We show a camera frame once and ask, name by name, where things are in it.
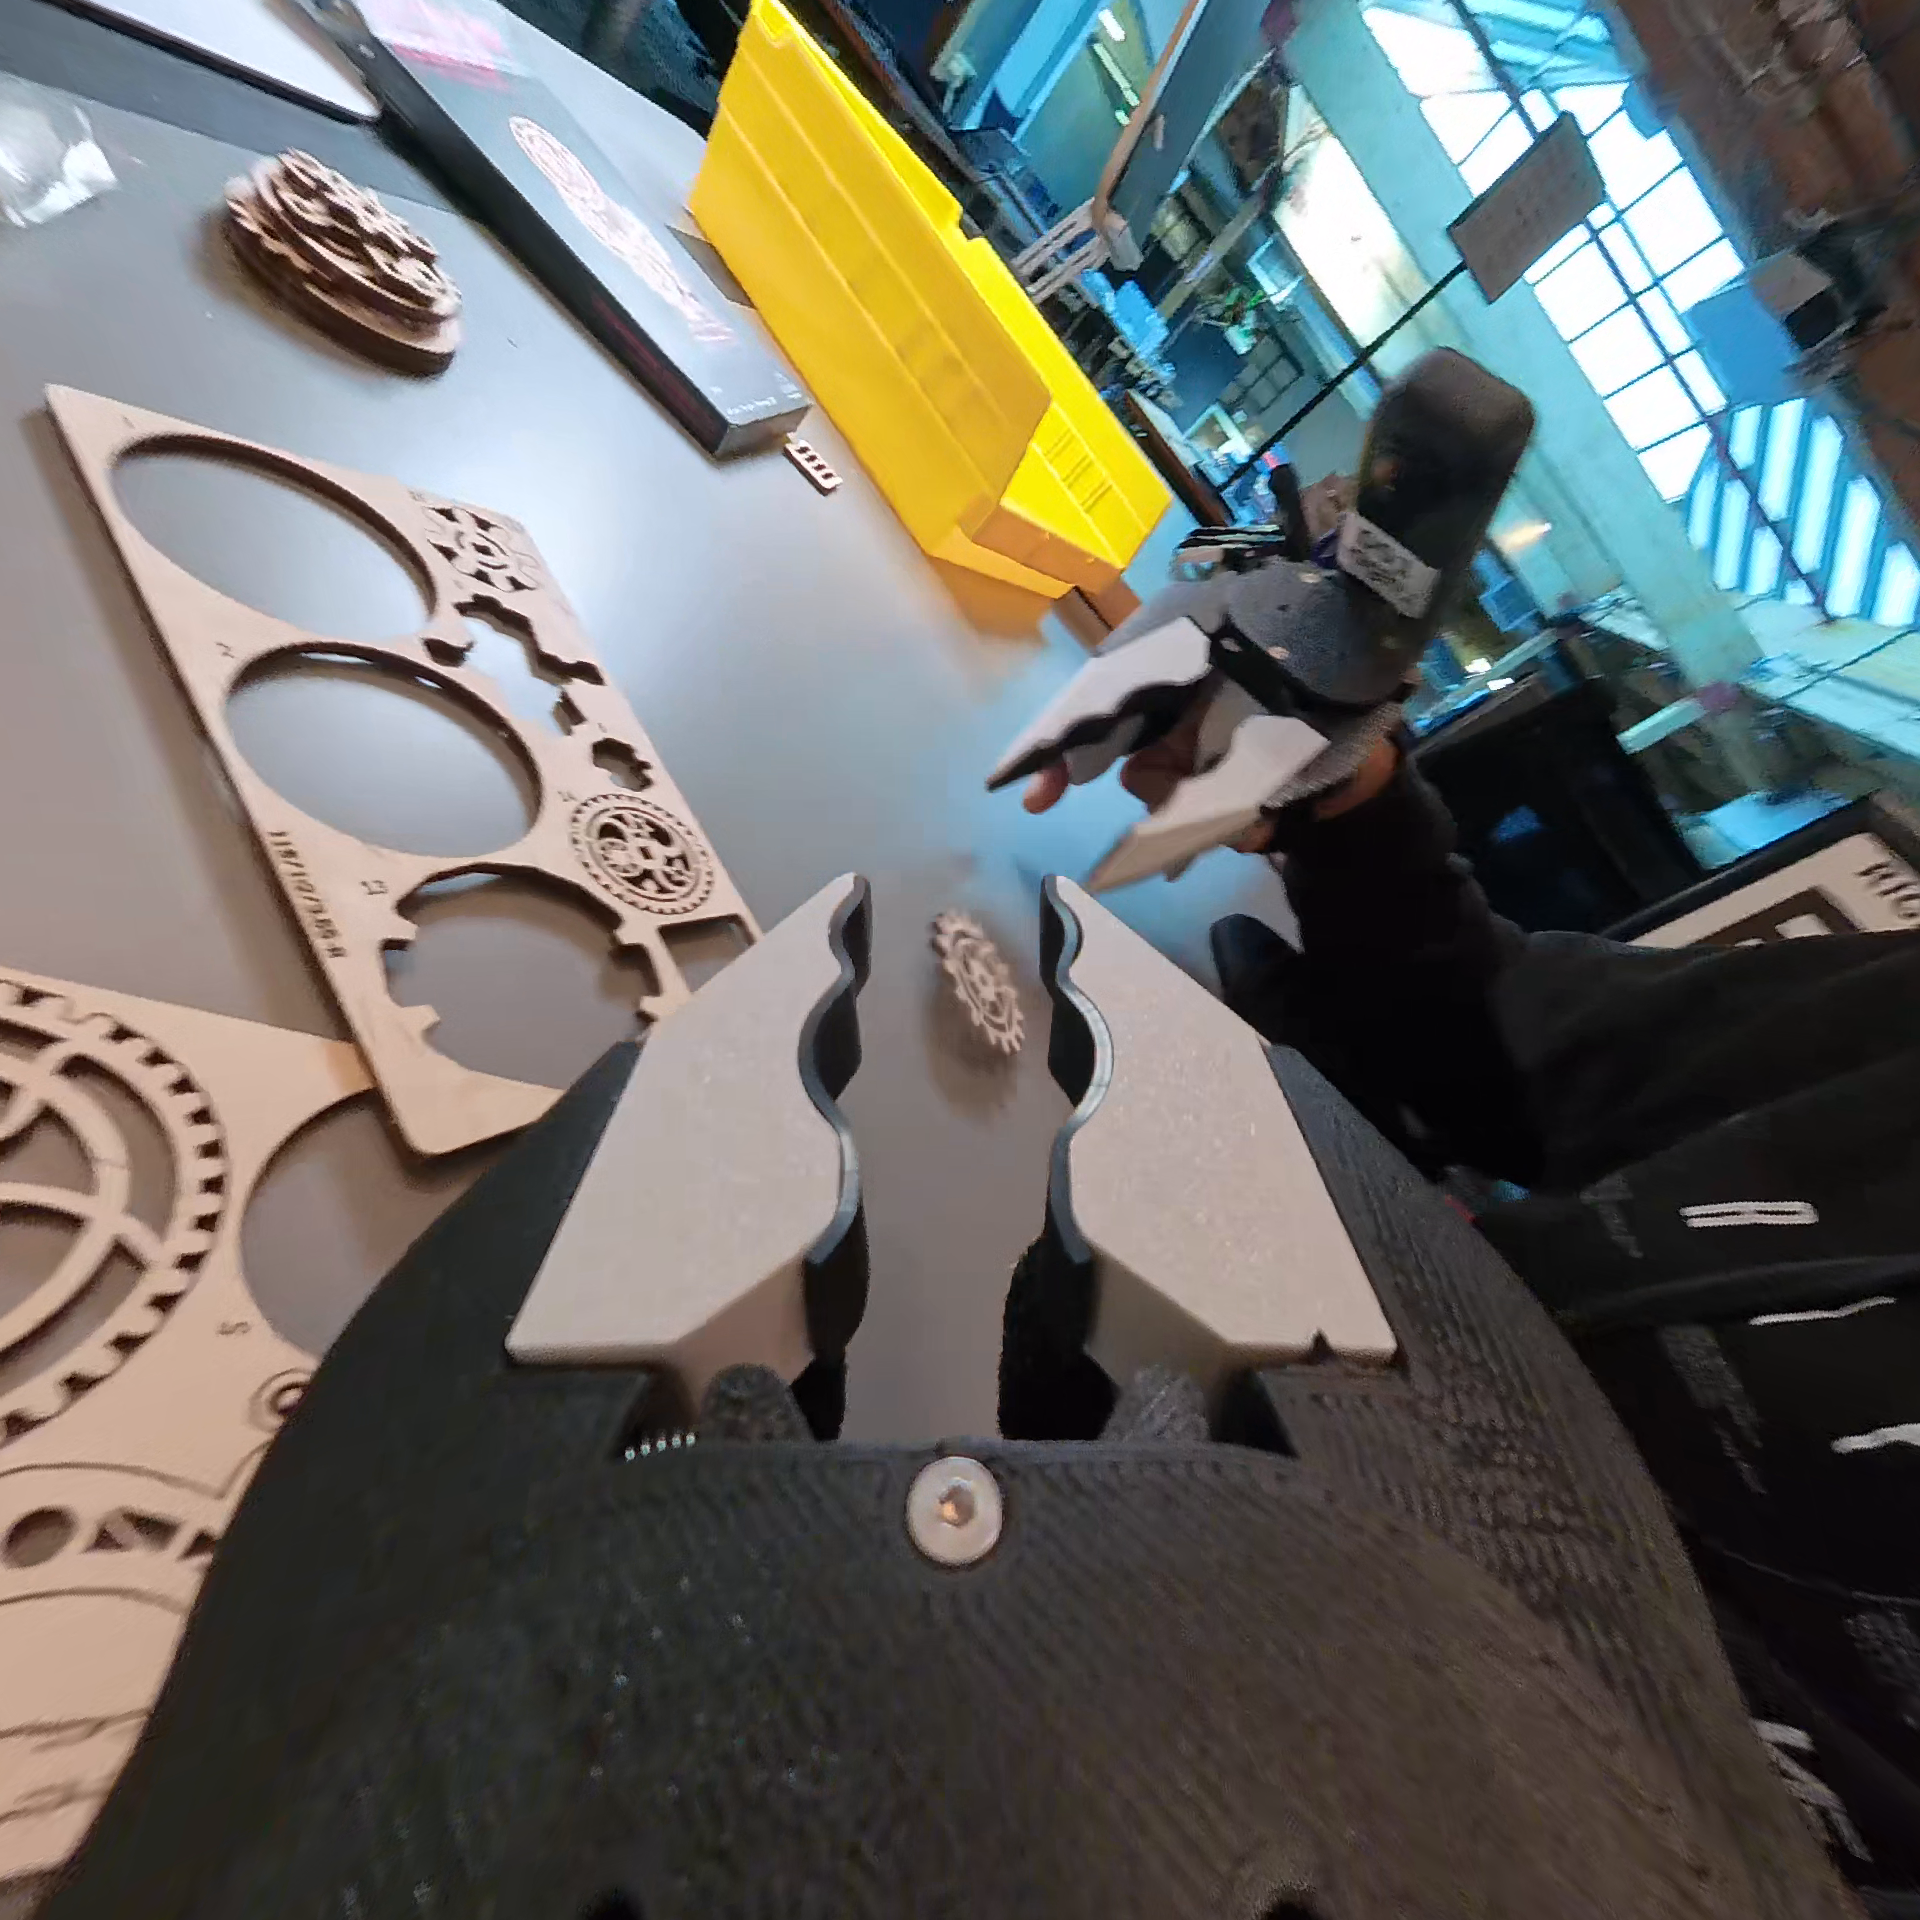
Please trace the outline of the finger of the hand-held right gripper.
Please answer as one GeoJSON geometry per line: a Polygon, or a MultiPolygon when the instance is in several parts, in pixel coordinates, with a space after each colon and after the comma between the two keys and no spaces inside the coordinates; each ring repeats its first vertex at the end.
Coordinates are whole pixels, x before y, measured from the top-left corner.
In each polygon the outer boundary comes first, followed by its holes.
{"type": "Polygon", "coordinates": [[[1209,688],[1212,638],[1176,616],[1094,654],[1001,750],[988,788],[1001,791],[1060,767],[1068,784],[1102,778],[1152,738],[1175,729],[1209,688]]]}
{"type": "Polygon", "coordinates": [[[1104,896],[1143,879],[1180,878],[1198,857],[1240,840],[1275,796],[1327,750],[1296,714],[1253,711],[1207,762],[1176,781],[1094,866],[1085,886],[1104,896]]]}

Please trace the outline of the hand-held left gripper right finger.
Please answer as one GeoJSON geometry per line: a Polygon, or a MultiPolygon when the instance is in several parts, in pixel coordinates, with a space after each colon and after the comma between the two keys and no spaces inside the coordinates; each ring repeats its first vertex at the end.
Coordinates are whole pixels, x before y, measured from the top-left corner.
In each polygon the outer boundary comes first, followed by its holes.
{"type": "Polygon", "coordinates": [[[1039,886],[1045,1342],[1231,1429],[1264,1376],[1401,1390],[1401,1338],[1256,1031],[1064,876],[1039,886]]]}

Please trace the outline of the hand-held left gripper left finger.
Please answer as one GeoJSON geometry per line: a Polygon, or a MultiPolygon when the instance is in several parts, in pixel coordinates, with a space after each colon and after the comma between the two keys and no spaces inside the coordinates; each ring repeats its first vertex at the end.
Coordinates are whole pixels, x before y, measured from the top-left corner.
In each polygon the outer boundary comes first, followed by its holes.
{"type": "Polygon", "coordinates": [[[757,1364],[841,1408],[871,1282],[841,1113],[871,960],[872,889],[846,872],[640,1045],[507,1356],[663,1370],[688,1400],[757,1364]]]}

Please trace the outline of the wooden sheet with large gears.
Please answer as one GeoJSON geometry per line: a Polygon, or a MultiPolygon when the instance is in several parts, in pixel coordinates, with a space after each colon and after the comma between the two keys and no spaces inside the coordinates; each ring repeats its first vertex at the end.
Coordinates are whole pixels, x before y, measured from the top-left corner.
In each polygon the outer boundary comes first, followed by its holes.
{"type": "Polygon", "coordinates": [[[369,1093],[351,1045],[7,968],[1,1869],[72,1856],[318,1359],[245,1272],[256,1184],[369,1093]]]}

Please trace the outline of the wooden sheet with round holes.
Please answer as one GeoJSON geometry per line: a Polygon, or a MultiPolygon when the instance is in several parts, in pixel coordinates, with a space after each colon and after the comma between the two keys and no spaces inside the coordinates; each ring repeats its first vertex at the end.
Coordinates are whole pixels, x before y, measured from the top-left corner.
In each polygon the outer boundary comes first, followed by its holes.
{"type": "Polygon", "coordinates": [[[437,1009],[395,998],[385,958],[416,940],[406,905],[423,889],[492,878],[575,896],[604,921],[612,950],[648,968],[654,989],[638,1006],[645,1023],[672,1017],[696,991],[675,935],[732,928],[744,945],[760,940],[748,897],[518,519],[123,399],[65,385],[47,385],[43,397],[350,1040],[413,1151],[441,1159],[512,1135],[557,1100],[550,1087],[452,1060],[432,1042],[437,1009]],[[153,453],[247,465],[343,509],[413,572],[423,620],[390,640],[326,638],[203,582],[140,533],[121,502],[118,468],[153,453]],[[532,778],[527,826],[488,852],[427,854],[326,824],[284,797],[239,751],[229,705],[252,671],[304,654],[437,690],[484,721],[532,778]]]}

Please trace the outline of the grey desk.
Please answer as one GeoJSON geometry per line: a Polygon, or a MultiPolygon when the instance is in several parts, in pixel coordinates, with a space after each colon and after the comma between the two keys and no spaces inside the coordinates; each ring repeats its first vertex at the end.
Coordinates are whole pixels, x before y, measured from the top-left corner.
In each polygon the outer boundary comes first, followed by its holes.
{"type": "MultiPolygon", "coordinates": [[[[464,207],[360,127],[54,4],[5,4],[5,70],[75,94],[116,186],[5,229],[5,966],[343,1040],[347,1029],[155,645],[43,405],[69,385],[310,461],[510,511],[772,930],[838,872],[872,886],[865,1057],[848,1093],[872,1292],[848,1438],[995,1429],[1001,1301],[1039,1226],[1064,1104],[1035,981],[1043,872],[1079,876],[1133,814],[1112,784],[1028,820],[982,778],[1076,665],[1071,616],[923,560],[824,422],[815,495],[776,453],[711,464],[464,207]],[[438,245],[465,338],[427,382],[269,304],[215,216],[256,152],[304,149],[438,245]],[[980,1062],[928,924],[975,913],[1019,968],[1025,1045],[980,1062]]],[[[135,528],[323,638],[411,628],[416,577],[328,502],[247,465],[142,457],[135,528]]],[[[532,797],[515,753],[430,688],[294,660],[238,743],[333,824],[492,852],[532,797]]],[[[461,1064],[565,1087],[628,1034],[641,968],[569,896],[423,896],[395,996],[461,1064]]],[[[323,1119],[247,1213],[273,1326],[326,1345],[496,1150],[416,1159],[368,1097],[323,1119]]]]}

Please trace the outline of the person's right hand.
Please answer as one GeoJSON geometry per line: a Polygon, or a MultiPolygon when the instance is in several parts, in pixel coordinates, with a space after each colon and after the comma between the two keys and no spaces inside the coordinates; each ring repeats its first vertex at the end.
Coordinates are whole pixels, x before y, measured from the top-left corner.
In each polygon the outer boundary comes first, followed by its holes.
{"type": "Polygon", "coordinates": [[[1331,872],[1332,884],[1349,876],[1397,884],[1409,872],[1456,872],[1456,824],[1407,758],[1399,705],[1239,712],[1239,694],[1222,686],[1176,727],[1118,761],[1120,786],[1144,806],[1135,832],[1213,784],[1231,743],[1254,734],[1286,750],[1286,778],[1239,824],[1235,850],[1275,860],[1296,879],[1331,872]]]}

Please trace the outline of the yellow plastic bin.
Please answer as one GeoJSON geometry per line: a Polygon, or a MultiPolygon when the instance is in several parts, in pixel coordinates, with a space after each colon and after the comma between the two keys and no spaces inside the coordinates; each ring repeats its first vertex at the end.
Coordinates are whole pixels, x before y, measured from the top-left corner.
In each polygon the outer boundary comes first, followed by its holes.
{"type": "Polygon", "coordinates": [[[1120,588],[1168,511],[1159,471],[776,2],[739,32],[688,202],[921,550],[1047,601],[1120,588]]]}

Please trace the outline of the person's black printed shirt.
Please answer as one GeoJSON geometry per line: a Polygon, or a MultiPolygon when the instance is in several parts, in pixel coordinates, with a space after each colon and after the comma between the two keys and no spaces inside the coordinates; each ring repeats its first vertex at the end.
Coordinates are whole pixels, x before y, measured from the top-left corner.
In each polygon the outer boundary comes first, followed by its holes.
{"type": "Polygon", "coordinates": [[[1640,1452],[1870,1914],[1916,1914],[1916,1200],[1916,1135],[1750,1113],[1473,1218],[1640,1452]]]}

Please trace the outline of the black puzzle box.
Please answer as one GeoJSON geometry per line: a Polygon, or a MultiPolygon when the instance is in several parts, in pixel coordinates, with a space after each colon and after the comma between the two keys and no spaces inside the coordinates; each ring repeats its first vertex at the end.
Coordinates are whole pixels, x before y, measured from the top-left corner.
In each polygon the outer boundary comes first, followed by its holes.
{"type": "Polygon", "coordinates": [[[379,124],[718,461],[808,397],[707,245],[689,125],[507,4],[316,4],[379,124]]]}

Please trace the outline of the assembled wooden gear model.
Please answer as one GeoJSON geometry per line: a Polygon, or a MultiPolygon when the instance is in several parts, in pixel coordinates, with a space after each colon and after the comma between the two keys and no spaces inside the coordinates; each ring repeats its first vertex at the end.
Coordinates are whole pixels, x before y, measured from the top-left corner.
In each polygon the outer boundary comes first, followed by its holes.
{"type": "Polygon", "coordinates": [[[305,150],[231,177],[224,233],[277,300],[381,366],[435,377],[464,341],[464,296],[435,245],[305,150]]]}

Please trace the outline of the clear plastic bag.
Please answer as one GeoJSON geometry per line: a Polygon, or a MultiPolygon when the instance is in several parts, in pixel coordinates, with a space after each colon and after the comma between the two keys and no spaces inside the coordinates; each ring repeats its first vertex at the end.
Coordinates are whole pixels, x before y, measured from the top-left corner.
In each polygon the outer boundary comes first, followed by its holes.
{"type": "Polygon", "coordinates": [[[116,173],[78,100],[1,74],[1,225],[33,229],[116,186],[116,173]]]}

